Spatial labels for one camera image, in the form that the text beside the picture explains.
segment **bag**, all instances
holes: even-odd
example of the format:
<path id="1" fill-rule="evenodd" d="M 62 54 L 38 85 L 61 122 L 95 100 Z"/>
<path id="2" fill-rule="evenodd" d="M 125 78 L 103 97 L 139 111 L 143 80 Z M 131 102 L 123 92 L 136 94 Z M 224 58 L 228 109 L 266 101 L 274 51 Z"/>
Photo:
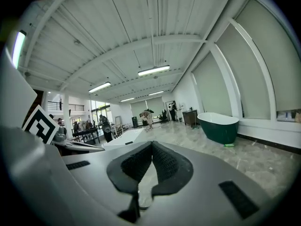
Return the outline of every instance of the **bag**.
<path id="1" fill-rule="evenodd" d="M 150 112 L 150 113 L 154 113 L 152 110 L 150 110 L 150 109 L 147 109 L 147 110 L 144 110 L 144 111 L 148 111 L 148 112 Z"/>

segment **marble floor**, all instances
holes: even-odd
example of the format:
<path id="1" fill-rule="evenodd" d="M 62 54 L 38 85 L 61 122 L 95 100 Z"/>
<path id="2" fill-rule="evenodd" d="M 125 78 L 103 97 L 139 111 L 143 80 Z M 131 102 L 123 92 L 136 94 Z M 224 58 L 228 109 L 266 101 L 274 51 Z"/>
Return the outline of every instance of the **marble floor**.
<path id="1" fill-rule="evenodd" d="M 161 141 L 179 145 L 221 158 L 257 182 L 270 197 L 289 187 L 301 166 L 301 155 L 283 151 L 237 137 L 234 147 L 207 139 L 201 127 L 192 129 L 180 122 L 154 124 L 146 133 L 146 141 Z M 153 164 L 139 184 L 139 205 L 151 205 L 151 188 L 158 183 Z"/>

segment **ceiling light fixture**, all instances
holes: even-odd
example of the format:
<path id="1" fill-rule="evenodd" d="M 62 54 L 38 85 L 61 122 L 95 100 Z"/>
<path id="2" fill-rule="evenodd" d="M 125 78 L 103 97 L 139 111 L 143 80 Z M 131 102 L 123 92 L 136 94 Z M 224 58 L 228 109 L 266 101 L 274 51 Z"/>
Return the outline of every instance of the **ceiling light fixture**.
<path id="1" fill-rule="evenodd" d="M 140 72 L 138 72 L 138 75 L 142 76 L 142 75 L 146 75 L 146 74 L 149 74 L 149 73 L 154 73 L 154 72 L 159 72 L 159 71 L 163 71 L 163 70 L 168 70 L 169 68 L 170 68 L 169 65 L 161 66 L 161 67 L 154 67 L 154 68 L 149 69 L 149 70 L 140 71 Z"/>
<path id="2" fill-rule="evenodd" d="M 151 93 L 151 94 L 149 94 L 149 96 L 153 96 L 153 95 L 160 94 L 160 93 L 163 93 L 163 92 L 164 92 L 164 90 L 163 91 L 159 91 L 159 92 L 155 92 L 155 93 Z"/>
<path id="3" fill-rule="evenodd" d="M 133 100 L 134 98 L 129 98 L 129 99 L 125 99 L 125 100 L 121 100 L 120 102 L 124 102 L 124 101 L 128 101 L 128 100 Z"/>
<path id="4" fill-rule="evenodd" d="M 104 84 L 102 84 L 102 85 L 100 85 L 100 86 L 97 86 L 97 87 L 94 88 L 94 89 L 89 90 L 89 93 L 93 93 L 93 92 L 95 92 L 95 91 L 98 91 L 99 89 L 105 88 L 105 87 L 110 86 L 110 85 L 111 85 L 110 82 L 105 82 Z"/>
<path id="5" fill-rule="evenodd" d="M 13 65 L 15 66 L 16 69 L 18 68 L 19 58 L 25 40 L 25 36 L 26 36 L 26 32 L 21 30 L 20 32 L 18 32 L 18 35 L 16 37 L 14 51 L 13 51 Z"/>

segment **fisheye view ceiling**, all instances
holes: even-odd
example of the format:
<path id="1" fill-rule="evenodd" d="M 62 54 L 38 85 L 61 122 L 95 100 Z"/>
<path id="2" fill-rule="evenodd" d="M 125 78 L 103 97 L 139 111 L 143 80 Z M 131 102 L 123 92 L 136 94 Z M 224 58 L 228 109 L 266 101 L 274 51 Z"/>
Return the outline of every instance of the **fisheye view ceiling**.
<path id="1" fill-rule="evenodd" d="M 172 91 L 228 0 L 43 0 L 27 32 L 18 70 L 37 89 L 119 102 Z M 169 69 L 139 76 L 139 71 Z M 89 91 L 109 82 L 109 87 Z"/>

